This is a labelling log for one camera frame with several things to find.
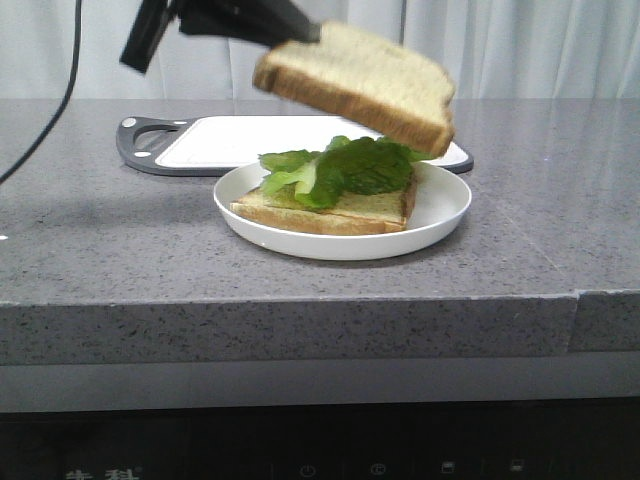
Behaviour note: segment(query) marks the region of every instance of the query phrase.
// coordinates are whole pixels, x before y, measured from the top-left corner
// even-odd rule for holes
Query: black cable
[[[62,97],[62,101],[58,106],[58,109],[49,120],[49,123],[42,129],[40,135],[36,138],[33,144],[27,149],[26,152],[11,166],[9,169],[2,174],[0,177],[0,185],[2,185],[5,181],[11,177],[14,173],[18,171],[18,169],[24,165],[24,163],[29,159],[29,157],[35,152],[42,141],[49,135],[49,132],[53,129],[58,119],[62,116],[65,108],[67,108],[67,104],[69,103],[69,99],[71,98],[71,94],[73,93],[73,87],[76,83],[76,77],[78,75],[78,59],[80,58],[80,33],[81,33],[81,11],[82,11],[82,0],[76,0],[76,10],[75,10],[75,34],[73,38],[73,59],[71,60],[71,71],[69,73],[69,82],[67,83],[67,91],[64,93],[64,97]]]

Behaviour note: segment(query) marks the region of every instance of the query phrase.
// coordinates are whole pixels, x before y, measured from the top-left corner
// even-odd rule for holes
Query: white curtain
[[[457,98],[640,97],[640,0],[295,0],[442,63]],[[74,0],[0,0],[0,98],[56,98]],[[260,99],[265,49],[165,34],[146,76],[121,66],[139,1],[84,0],[76,98]]]

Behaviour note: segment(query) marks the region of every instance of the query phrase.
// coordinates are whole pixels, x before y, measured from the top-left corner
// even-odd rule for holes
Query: top bread slice
[[[374,235],[401,232],[415,205],[417,181],[412,176],[404,190],[376,195],[344,192],[338,203],[313,210],[293,199],[293,187],[285,186],[275,195],[265,195],[258,187],[234,202],[237,215],[270,227],[323,235]]]
[[[318,43],[287,41],[256,64],[264,91],[361,123],[416,150],[442,156],[454,135],[455,86],[438,63],[338,21]]]

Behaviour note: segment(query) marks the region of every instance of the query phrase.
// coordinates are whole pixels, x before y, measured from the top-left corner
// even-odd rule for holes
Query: lettuce
[[[271,173],[261,185],[273,195],[294,184],[294,198],[309,208],[334,206],[343,192],[374,195],[407,186],[411,162],[427,156],[386,137],[349,140],[334,137],[323,152],[296,150],[260,155],[263,168]]]

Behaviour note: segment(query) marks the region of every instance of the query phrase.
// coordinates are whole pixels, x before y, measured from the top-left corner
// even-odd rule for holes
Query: black tongs
[[[146,73],[176,17],[185,35],[233,37],[267,47],[289,39],[320,39],[320,26],[289,0],[143,0],[120,61]]]

